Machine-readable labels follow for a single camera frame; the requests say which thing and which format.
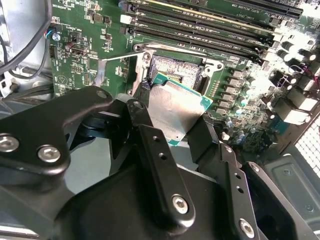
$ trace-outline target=cable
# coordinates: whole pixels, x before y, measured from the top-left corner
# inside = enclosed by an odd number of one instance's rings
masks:
[[[44,94],[51,94],[53,92],[54,92],[54,86],[52,84],[46,84],[46,85],[36,86],[24,91],[10,94],[6,98],[3,98],[3,101],[12,101],[12,100],[30,98],[30,97],[44,95]]]
[[[5,45],[5,41],[4,41],[4,39],[2,38],[1,35],[0,35],[0,44],[1,44],[2,50],[3,50],[4,64],[6,64],[6,63],[8,63],[8,52],[7,52],[7,48],[6,48],[6,45]],[[34,79],[35,77],[39,76],[40,73],[42,72],[42,70],[44,69],[44,66],[45,66],[45,63],[46,63],[46,59],[47,59],[47,52],[49,50],[49,46],[50,46],[50,41],[48,39],[45,39],[43,58],[42,58],[40,67],[38,68],[38,70],[35,71],[35,73],[33,75],[31,75],[31,76],[23,76],[23,75],[14,73],[12,70],[9,70],[9,73],[12,76],[14,76],[15,78],[19,78],[19,79],[23,79],[23,80],[31,80],[31,79]]]
[[[9,70],[14,69],[18,64],[20,64],[29,54],[30,52],[35,48],[43,34],[46,32],[48,27],[51,23],[52,18],[52,4],[51,0],[45,0],[45,20],[44,23],[41,25],[39,30],[35,33],[33,38],[30,40],[30,42],[22,49],[13,59],[5,63],[4,65],[0,66],[0,75],[8,72]]]

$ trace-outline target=screw hole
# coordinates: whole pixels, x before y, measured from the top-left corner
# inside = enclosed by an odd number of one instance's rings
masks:
[[[97,91],[96,94],[103,99],[106,99],[108,97],[103,91]]]
[[[238,189],[238,191],[239,191],[241,194],[245,193],[245,192],[242,190],[242,188],[239,187],[239,186],[237,186],[236,189]]]
[[[144,106],[142,106],[142,104],[140,102],[138,102],[138,101],[134,101],[133,105],[135,105],[139,109],[143,109],[144,108]]]
[[[241,176],[238,173],[234,174],[237,179],[241,179]]]
[[[167,160],[167,156],[164,155],[162,152],[159,153],[159,158],[161,158],[162,160]]]
[[[155,140],[156,142],[160,142],[160,139],[157,136],[153,136],[153,140]]]

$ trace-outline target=gray panel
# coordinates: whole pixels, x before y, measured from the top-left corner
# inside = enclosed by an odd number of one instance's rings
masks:
[[[320,195],[293,156],[286,154],[278,160],[266,164],[264,168],[312,230],[319,230]]]

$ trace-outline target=ram slot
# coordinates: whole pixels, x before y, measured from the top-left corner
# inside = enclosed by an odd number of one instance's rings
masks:
[[[222,24],[222,25],[228,25],[230,27],[233,28],[237,28],[237,29],[242,29],[245,31],[253,31],[254,33],[260,34],[260,35],[264,35],[264,34],[273,34],[273,35],[281,35],[281,33],[279,32],[275,32],[274,28],[269,26],[268,24],[265,23],[261,23],[263,26],[261,25],[255,25],[252,24],[252,22],[248,22],[245,21],[243,19],[231,19],[230,17],[227,17],[226,14],[224,13],[212,13],[212,12],[204,12],[204,11],[198,11],[197,9],[195,9],[194,7],[192,8],[187,8],[187,7],[183,7],[179,4],[173,3],[171,4],[170,2],[164,2],[164,1],[158,1],[158,0],[144,0],[144,1],[140,1],[140,0],[127,0],[128,2],[132,3],[134,6],[132,9],[132,11],[134,11],[135,7],[137,6],[145,6],[145,5],[149,5],[151,6],[151,8],[161,8],[163,10],[166,10],[167,12],[171,13],[172,15],[176,15],[177,13],[181,14],[181,15],[186,15],[189,17],[194,18],[195,20],[204,20],[204,21],[208,21],[211,23],[215,23],[215,24]]]
[[[133,27],[132,29],[129,29],[129,32],[131,34],[136,34],[136,35],[143,35],[143,36],[161,38],[165,40],[171,40],[179,44],[183,43],[183,44],[190,45],[191,47],[194,47],[194,48],[210,49],[223,54],[230,54],[232,56],[237,56],[239,58],[251,59],[253,61],[255,61],[256,59],[259,59],[259,56],[255,52],[241,52],[241,51],[229,48],[228,46],[223,45],[223,43],[222,45],[208,44],[208,43],[196,41],[193,39],[187,39],[187,38],[178,36],[176,34],[164,32],[160,30],[154,30],[146,27]]]
[[[207,6],[201,6],[199,4],[197,4],[195,6],[195,5],[192,5],[191,3],[183,2],[183,1],[180,1],[180,0],[171,0],[170,2],[171,3],[175,3],[175,5],[179,5],[179,6],[183,7],[183,8],[186,8],[186,9],[197,9],[198,11],[200,11],[202,13],[214,14],[215,16],[219,16],[221,18],[228,18],[228,19],[233,20],[233,21],[237,21],[237,22],[244,23],[244,24],[254,25],[256,27],[263,28],[263,29],[266,29],[266,30],[271,28],[270,25],[265,24],[263,22],[258,22],[258,21],[254,21],[254,20],[250,20],[248,22],[248,20],[245,20],[245,19],[243,19],[241,17],[237,17],[237,16],[229,14],[227,12],[216,11],[216,10],[214,10],[212,8],[207,7]]]
[[[164,22],[164,21],[154,20],[147,17],[138,17],[138,20],[136,21],[136,23],[138,25],[140,24],[145,25],[149,28],[165,27],[166,29],[170,29],[170,31],[173,30],[174,34],[178,34],[179,36],[182,35],[188,39],[199,40],[205,43],[216,43],[218,41],[219,43],[223,43],[225,45],[231,44],[235,50],[244,50],[246,52],[247,51],[252,52],[256,48],[258,48],[257,45],[254,45],[252,43],[230,39],[220,35],[213,35],[213,34],[208,34],[208,33],[199,32],[199,31],[192,31],[192,30],[190,31],[189,29],[186,29],[185,27],[180,25],[175,25],[172,23]]]
[[[150,7],[147,5],[137,5],[136,12],[142,13],[142,14],[159,14],[162,16],[166,16],[168,18],[172,17],[172,15],[173,15],[173,13],[170,11]],[[262,42],[262,43],[267,42],[270,39],[270,36],[242,30],[242,29],[232,27],[232,26],[222,25],[217,22],[210,22],[205,19],[199,19],[199,18],[195,18],[192,16],[188,16],[188,15],[182,15],[182,14],[179,14],[176,12],[174,13],[174,18],[177,20],[186,21],[186,22],[193,23],[193,24],[201,24],[201,26],[203,26],[203,27],[217,29],[218,31],[228,31],[233,34],[240,34],[244,37],[252,38],[252,39],[254,39],[258,42]]]
[[[297,7],[289,6],[286,4],[282,4],[279,2],[274,2],[270,0],[225,0],[226,2],[238,4],[244,7],[262,10],[265,12],[273,13],[279,16],[283,17],[289,17],[293,19],[299,19],[303,13],[303,10]],[[194,8],[195,6],[192,4],[189,4],[187,2],[179,1],[179,0],[172,0],[172,2],[177,3],[183,7],[187,8]],[[199,9],[202,9],[204,11],[207,11],[209,13],[216,14],[217,12],[213,9],[210,9],[208,7],[203,7],[200,5],[196,6]]]
[[[253,45],[262,45],[262,43],[253,37],[241,35],[238,33],[233,33],[231,31],[227,30],[221,30],[217,27],[211,27],[211,26],[205,26],[202,24],[196,24],[191,21],[185,21],[185,20],[179,20],[173,17],[168,16],[162,16],[158,14],[151,14],[148,12],[144,12],[143,15],[141,15],[141,12],[136,13],[136,17],[138,20],[141,21],[158,21],[161,22],[161,24],[171,24],[175,25],[181,29],[184,29],[186,31],[193,31],[194,33],[198,33],[199,35],[212,37],[214,36],[221,36],[225,37],[231,40],[241,41],[245,42],[247,44],[253,44]]]

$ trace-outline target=green circuit board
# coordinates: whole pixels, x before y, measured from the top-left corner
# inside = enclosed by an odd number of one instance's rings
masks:
[[[213,100],[207,112],[216,121],[230,117],[228,144],[242,145],[245,151],[256,153],[266,130],[275,126],[261,98],[267,97],[272,107],[289,92],[281,82],[272,81],[276,72],[297,79],[303,76],[290,71],[284,54],[306,66],[310,64],[298,51],[285,49],[285,44],[317,53],[320,33],[316,0],[270,0],[270,5],[278,4],[276,10],[258,6],[257,2],[52,0],[52,27],[60,36],[59,41],[51,39],[50,47],[55,94],[58,97],[91,85],[100,86],[113,97],[128,93],[136,80],[137,57],[102,60],[133,52],[136,44],[153,42],[205,53],[223,64],[223,69],[213,73],[202,91]],[[204,68],[199,57],[181,52],[157,50],[154,56]],[[237,81],[235,85],[230,85],[231,78]],[[248,82],[250,78],[256,79],[254,86]],[[225,102],[222,96],[226,86],[232,89]],[[246,104],[239,102],[240,96],[246,98]],[[241,141],[237,141],[239,131],[245,134]]]

